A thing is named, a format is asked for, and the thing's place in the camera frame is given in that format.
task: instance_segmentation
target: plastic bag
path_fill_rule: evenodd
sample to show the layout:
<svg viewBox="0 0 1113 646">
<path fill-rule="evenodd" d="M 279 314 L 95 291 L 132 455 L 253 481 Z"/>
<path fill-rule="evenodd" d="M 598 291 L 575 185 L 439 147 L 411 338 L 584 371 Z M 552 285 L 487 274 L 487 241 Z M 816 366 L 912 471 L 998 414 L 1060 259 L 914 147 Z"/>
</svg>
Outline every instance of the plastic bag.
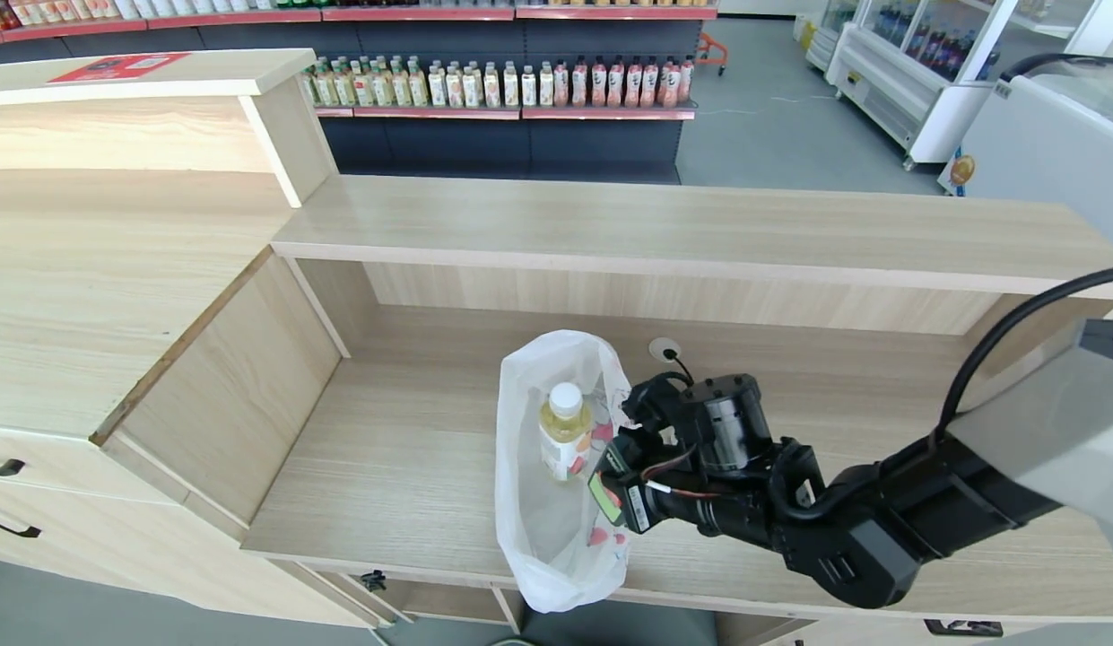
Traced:
<svg viewBox="0 0 1113 646">
<path fill-rule="evenodd" d="M 540 461 L 540 405 L 572 381 L 597 427 L 588 468 L 556 482 Z M 631 390 L 617 351 L 584 332 L 536 336 L 504 358 L 496 405 L 496 541 L 524 600 L 540 613 L 600 601 L 624 584 L 629 535 L 613 528 L 590 495 L 592 474 Z"/>
</svg>

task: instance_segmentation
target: gray floor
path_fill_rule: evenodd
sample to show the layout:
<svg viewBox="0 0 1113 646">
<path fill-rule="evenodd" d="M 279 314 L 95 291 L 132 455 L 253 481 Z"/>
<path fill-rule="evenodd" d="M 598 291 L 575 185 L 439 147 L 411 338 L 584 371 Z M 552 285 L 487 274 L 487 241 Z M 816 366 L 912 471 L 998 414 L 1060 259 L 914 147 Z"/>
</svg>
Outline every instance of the gray floor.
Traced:
<svg viewBox="0 0 1113 646">
<path fill-rule="evenodd" d="M 903 150 L 802 61 L 790 21 L 720 20 L 705 26 L 731 51 L 725 77 L 697 72 L 700 115 L 684 126 L 678 167 L 706 187 L 828 189 L 936 195 L 939 168 L 904 173 Z M 530 618 L 542 646 L 705 646 L 710 613 L 599 604 Z M 383 630 L 392 646 L 483 646 L 508 629 L 418 620 Z M 1052 626 L 999 642 L 1013 646 L 1111 644 L 1113 626 Z M 0 564 L 0 646 L 373 646 L 367 630 L 203 610 L 169 597 L 82 584 Z"/>
<path fill-rule="evenodd" d="M 696 187 L 796 188 L 939 195 L 940 165 L 903 170 L 903 148 L 836 101 L 791 38 L 790 21 L 709 21 L 731 50 L 728 72 L 696 71 L 696 120 L 683 126 L 676 166 Z"/>
</svg>

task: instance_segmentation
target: white bottle cap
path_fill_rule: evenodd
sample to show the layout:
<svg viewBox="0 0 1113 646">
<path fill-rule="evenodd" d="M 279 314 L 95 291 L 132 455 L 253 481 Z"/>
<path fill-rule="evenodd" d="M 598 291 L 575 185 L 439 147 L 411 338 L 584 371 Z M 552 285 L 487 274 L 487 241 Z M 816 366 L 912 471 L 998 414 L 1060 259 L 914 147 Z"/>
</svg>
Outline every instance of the white bottle cap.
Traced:
<svg viewBox="0 0 1113 646">
<path fill-rule="evenodd" d="M 577 384 L 564 381 L 563 384 L 556 384 L 556 388 L 548 393 L 548 405 L 551 405 L 553 413 L 568 420 L 568 418 L 580 413 L 580 408 L 584 405 L 584 393 L 580 392 Z"/>
</svg>

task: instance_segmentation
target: drawer handle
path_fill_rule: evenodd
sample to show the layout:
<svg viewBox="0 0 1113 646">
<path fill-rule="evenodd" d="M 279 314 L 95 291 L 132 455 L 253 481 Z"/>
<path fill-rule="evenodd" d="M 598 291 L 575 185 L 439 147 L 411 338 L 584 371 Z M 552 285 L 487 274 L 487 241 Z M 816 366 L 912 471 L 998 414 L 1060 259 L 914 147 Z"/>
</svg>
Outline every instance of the drawer handle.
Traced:
<svg viewBox="0 0 1113 646">
<path fill-rule="evenodd" d="M 24 528 L 24 530 L 22 531 L 14 531 L 11 530 L 11 528 L 8 528 L 6 525 L 0 523 L 0 530 L 6 530 L 11 535 L 20 536 L 22 538 L 37 538 L 38 536 L 42 535 L 42 530 L 39 530 L 39 528 L 36 528 L 33 525 L 31 525 L 28 528 Z"/>
<path fill-rule="evenodd" d="M 9 478 L 10 476 L 17 476 L 24 466 L 26 462 L 22 462 L 21 459 L 7 459 L 6 464 L 0 467 L 0 478 Z"/>
</svg>

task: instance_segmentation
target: green label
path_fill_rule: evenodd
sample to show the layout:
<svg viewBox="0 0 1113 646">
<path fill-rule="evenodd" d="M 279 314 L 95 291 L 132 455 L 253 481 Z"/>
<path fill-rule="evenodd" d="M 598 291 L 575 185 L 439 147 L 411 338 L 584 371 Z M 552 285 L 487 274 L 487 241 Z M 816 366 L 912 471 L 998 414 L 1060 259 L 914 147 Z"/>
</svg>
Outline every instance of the green label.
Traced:
<svg viewBox="0 0 1113 646">
<path fill-rule="evenodd" d="M 601 482 L 600 473 L 592 473 L 592 479 L 589 480 L 589 491 L 592 492 L 592 497 L 597 499 L 597 505 L 600 506 L 600 510 L 604 512 L 604 516 L 613 525 L 619 525 L 617 522 L 621 517 L 621 507 L 617 499 L 617 495 L 609 491 L 604 487 L 604 482 Z"/>
</svg>

